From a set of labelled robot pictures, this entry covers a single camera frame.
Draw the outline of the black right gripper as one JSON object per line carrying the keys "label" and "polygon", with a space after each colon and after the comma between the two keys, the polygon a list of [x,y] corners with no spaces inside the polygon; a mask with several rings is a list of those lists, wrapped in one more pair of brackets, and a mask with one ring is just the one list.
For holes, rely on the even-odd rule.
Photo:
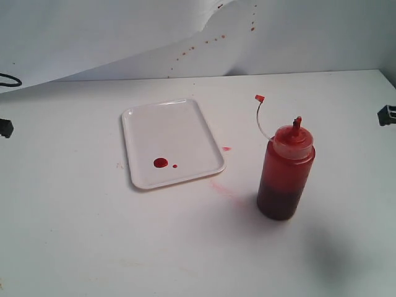
{"label": "black right gripper", "polygon": [[385,105],[377,112],[380,126],[396,124],[396,106]]}

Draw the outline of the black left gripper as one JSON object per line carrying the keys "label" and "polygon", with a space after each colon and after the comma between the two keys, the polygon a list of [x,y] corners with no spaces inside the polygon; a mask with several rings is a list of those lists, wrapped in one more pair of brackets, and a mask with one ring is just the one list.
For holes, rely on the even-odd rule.
{"label": "black left gripper", "polygon": [[10,138],[14,131],[12,121],[9,119],[0,119],[0,135],[5,138]]}

